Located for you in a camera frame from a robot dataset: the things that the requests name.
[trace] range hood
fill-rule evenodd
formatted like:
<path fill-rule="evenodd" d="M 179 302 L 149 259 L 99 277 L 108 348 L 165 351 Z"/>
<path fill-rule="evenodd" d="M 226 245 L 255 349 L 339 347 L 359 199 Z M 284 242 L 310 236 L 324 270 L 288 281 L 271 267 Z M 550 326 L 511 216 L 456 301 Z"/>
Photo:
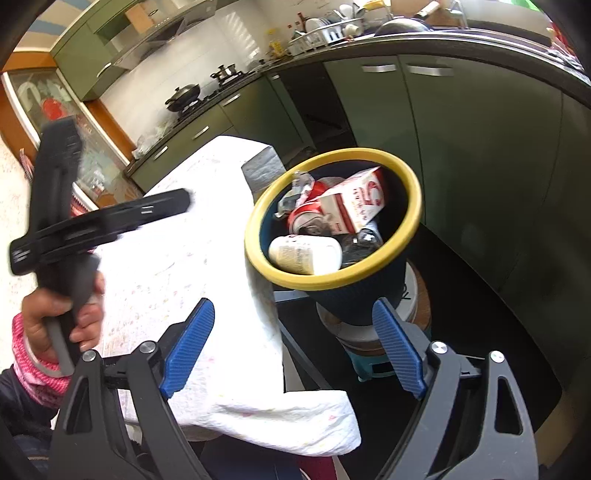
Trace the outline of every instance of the range hood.
<path fill-rule="evenodd" d="M 217 0 L 193 0 L 179 8 L 174 15 L 162 20 L 143 33 L 139 39 L 113 59 L 113 66 L 133 70 L 153 52 L 184 31 L 214 16 Z"/>

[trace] red and white box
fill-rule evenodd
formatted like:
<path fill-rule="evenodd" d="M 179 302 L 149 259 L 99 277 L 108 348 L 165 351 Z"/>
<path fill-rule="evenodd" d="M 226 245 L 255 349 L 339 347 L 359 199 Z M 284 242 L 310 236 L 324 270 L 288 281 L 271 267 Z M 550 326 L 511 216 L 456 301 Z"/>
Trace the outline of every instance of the red and white box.
<path fill-rule="evenodd" d="M 333 235 L 359 232 L 386 203 L 381 167 L 351 175 L 316 200 Z"/>

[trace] screw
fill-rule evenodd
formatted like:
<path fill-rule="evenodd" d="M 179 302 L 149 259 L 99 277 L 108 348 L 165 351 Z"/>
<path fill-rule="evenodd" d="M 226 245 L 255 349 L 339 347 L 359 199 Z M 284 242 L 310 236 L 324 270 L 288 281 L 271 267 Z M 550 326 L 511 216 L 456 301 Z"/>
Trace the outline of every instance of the screw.
<path fill-rule="evenodd" d="M 154 342 L 144 342 L 139 346 L 139 351 L 142 353 L 152 353 L 154 350 L 156 350 Z"/>
<path fill-rule="evenodd" d="M 435 353 L 439 353 L 439 355 L 443 355 L 445 352 L 447 352 L 447 345 L 443 342 L 433 342 L 431 344 L 431 350 L 433 350 Z"/>
<path fill-rule="evenodd" d="M 96 358 L 96 352 L 94 350 L 87 350 L 82 354 L 82 360 L 85 362 L 92 362 Z"/>
<path fill-rule="evenodd" d="M 505 361 L 505 355 L 497 350 L 494 350 L 491 352 L 491 360 L 496 364 L 501 364 Z"/>

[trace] silver handle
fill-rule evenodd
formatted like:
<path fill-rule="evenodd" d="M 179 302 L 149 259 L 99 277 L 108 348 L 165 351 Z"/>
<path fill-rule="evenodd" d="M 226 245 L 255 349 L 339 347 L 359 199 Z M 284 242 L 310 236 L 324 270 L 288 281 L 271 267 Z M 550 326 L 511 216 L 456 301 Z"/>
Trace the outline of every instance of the silver handle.
<path fill-rule="evenodd" d="M 111 62 L 109 62 L 107 65 L 105 65 L 104 67 L 101 68 L 100 72 L 96 74 L 96 78 L 100 77 L 101 75 L 103 75 L 103 73 L 105 72 L 106 69 L 108 69 L 111 65 L 113 65 Z"/>
<path fill-rule="evenodd" d="M 441 67 L 419 67 L 417 65 L 408 65 L 408 71 L 417 75 L 429 75 L 431 77 L 453 77 L 453 69 Z"/>
<path fill-rule="evenodd" d="M 201 130 L 199 133 L 196 133 L 196 134 L 193 136 L 192 140 L 196 140 L 196 139 L 198 139 L 198 138 L 199 138 L 199 137 L 201 137 L 201 135 L 203 135 L 203 134 L 204 134 L 204 133 L 205 133 L 207 130 L 209 130 L 209 125 L 208 125 L 208 126 L 206 126 L 206 127 L 205 127 L 203 130 Z"/>
<path fill-rule="evenodd" d="M 381 72 L 396 72 L 396 65 L 363 65 L 361 70 L 364 72 L 373 72 L 373 73 L 381 73 Z"/>
<path fill-rule="evenodd" d="M 165 145 L 162 150 L 160 150 L 158 153 L 156 153 L 156 156 L 154 157 L 154 160 L 158 160 L 158 157 L 160 155 L 162 155 L 164 152 L 166 152 L 167 150 L 168 150 L 168 145 Z"/>
<path fill-rule="evenodd" d="M 232 103 L 234 100 L 236 100 L 237 98 L 240 97 L 240 93 L 237 93 L 236 95 L 234 95 L 232 98 L 230 98 L 229 100 L 226 100 L 225 102 L 222 103 L 222 106 L 226 106 L 226 105 L 230 105 L 230 103 Z"/>

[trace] human hand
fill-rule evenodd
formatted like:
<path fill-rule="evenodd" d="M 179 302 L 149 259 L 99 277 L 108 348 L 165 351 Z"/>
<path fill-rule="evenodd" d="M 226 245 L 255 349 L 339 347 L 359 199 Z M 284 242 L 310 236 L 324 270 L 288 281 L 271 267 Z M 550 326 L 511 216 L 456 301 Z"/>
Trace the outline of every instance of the human hand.
<path fill-rule="evenodd" d="M 70 341 L 80 343 L 80 351 L 85 352 L 99 343 L 100 329 L 105 312 L 103 295 L 105 277 L 97 272 L 94 295 L 78 312 L 76 327 L 70 334 Z M 72 308 L 72 301 L 46 288 L 38 288 L 22 300 L 22 325 L 33 354 L 39 360 L 57 363 L 57 355 L 51 345 L 44 317 L 57 317 Z"/>

